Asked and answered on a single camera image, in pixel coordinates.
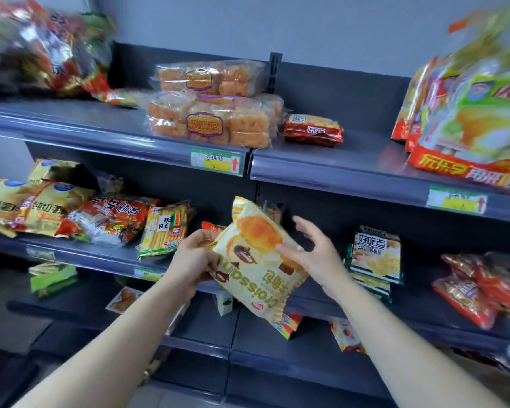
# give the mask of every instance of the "forearm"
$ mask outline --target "forearm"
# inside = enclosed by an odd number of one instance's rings
[[[166,274],[16,408],[126,406],[177,310],[189,297]]]
[[[400,408],[505,407],[345,272],[332,286],[333,297]]]

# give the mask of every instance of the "croissant package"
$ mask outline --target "croissant package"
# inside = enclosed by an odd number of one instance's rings
[[[263,90],[265,69],[266,63],[252,60],[161,64],[153,79],[158,79],[163,91],[251,97]]]
[[[149,128],[158,136],[251,148],[269,147],[279,122],[275,102],[189,90],[148,96],[147,113]]]
[[[270,323],[283,318],[283,308],[294,288],[308,274],[298,263],[276,252],[279,244],[297,246],[283,228],[253,202],[237,196],[233,222],[211,244],[219,254],[212,277],[251,312]]]

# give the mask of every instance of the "hand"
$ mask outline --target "hand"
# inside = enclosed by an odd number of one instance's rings
[[[165,273],[167,279],[187,288],[190,297],[195,296],[197,283],[211,280],[207,270],[217,270],[219,255],[203,247],[204,241],[214,241],[216,236],[214,232],[199,229],[182,240]]]
[[[350,275],[342,264],[332,241],[312,222],[298,216],[292,218],[296,229],[310,239],[315,247],[311,252],[299,251],[291,246],[277,245],[276,251],[304,267],[306,272],[321,285],[325,293],[336,300],[333,288],[336,283]]]

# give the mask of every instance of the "yellow chip bag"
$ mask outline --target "yellow chip bag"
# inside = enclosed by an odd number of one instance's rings
[[[36,159],[36,164],[28,175],[28,182],[41,184],[42,179],[67,182],[78,164],[68,160]]]
[[[11,228],[17,232],[55,236],[62,219],[94,194],[94,190],[44,180],[39,192],[20,206]]]
[[[5,226],[13,222],[17,215],[16,209],[21,203],[37,191],[37,186],[27,182],[0,179],[0,232],[6,236],[14,236],[14,232],[7,232]]]
[[[308,274],[298,263],[276,252],[275,246],[298,244],[243,197],[234,199],[232,219],[211,244],[220,258],[218,271],[211,274],[255,315],[279,322],[287,298]]]

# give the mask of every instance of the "purple and yellow label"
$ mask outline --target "purple and yellow label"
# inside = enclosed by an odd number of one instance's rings
[[[214,85],[211,73],[203,68],[186,72],[185,78],[187,79],[187,88],[191,90],[204,91]]]
[[[223,120],[201,111],[187,116],[187,130],[199,136],[212,137],[223,134]]]

